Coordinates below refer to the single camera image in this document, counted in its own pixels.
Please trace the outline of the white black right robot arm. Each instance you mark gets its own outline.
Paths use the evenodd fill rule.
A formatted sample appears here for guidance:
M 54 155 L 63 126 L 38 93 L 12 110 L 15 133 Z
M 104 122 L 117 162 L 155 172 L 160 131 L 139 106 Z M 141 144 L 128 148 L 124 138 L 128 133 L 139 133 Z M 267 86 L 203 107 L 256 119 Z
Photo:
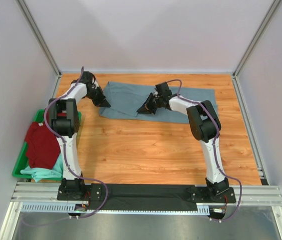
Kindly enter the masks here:
M 137 110 L 139 114 L 155 114 L 164 108 L 187 116 L 191 133 L 199 141 L 206 164 L 206 196 L 217 202 L 229 189 L 229 181 L 224 172 L 219 137 L 221 124 L 210 101 L 194 101 L 181 95 L 164 96 L 151 93 Z

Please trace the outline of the blue grey t shirt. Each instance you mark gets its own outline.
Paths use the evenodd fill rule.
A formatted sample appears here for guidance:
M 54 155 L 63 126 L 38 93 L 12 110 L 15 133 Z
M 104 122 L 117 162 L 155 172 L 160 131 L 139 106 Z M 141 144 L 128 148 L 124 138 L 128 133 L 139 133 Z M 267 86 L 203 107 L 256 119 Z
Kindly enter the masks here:
M 137 110 L 145 102 L 149 94 L 153 92 L 154 86 L 109 81 L 104 89 L 104 95 L 111 107 L 100 107 L 99 115 L 116 120 L 189 123 L 186 115 L 164 108 L 157 109 L 155 114 L 138 114 Z M 218 114 L 218 105 L 213 89 L 181 87 L 180 95 L 193 101 L 209 100 Z

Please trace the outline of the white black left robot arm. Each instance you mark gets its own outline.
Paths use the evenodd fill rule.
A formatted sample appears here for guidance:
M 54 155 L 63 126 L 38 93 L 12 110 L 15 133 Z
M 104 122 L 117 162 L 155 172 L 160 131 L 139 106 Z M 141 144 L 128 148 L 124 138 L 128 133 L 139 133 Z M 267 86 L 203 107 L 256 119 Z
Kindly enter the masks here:
M 88 196 L 77 154 L 77 134 L 80 119 L 77 104 L 91 99 L 96 107 L 110 107 L 95 77 L 78 79 L 60 97 L 51 98 L 44 112 L 44 122 L 56 137 L 63 162 L 62 180 L 58 189 L 59 201 L 80 201 Z

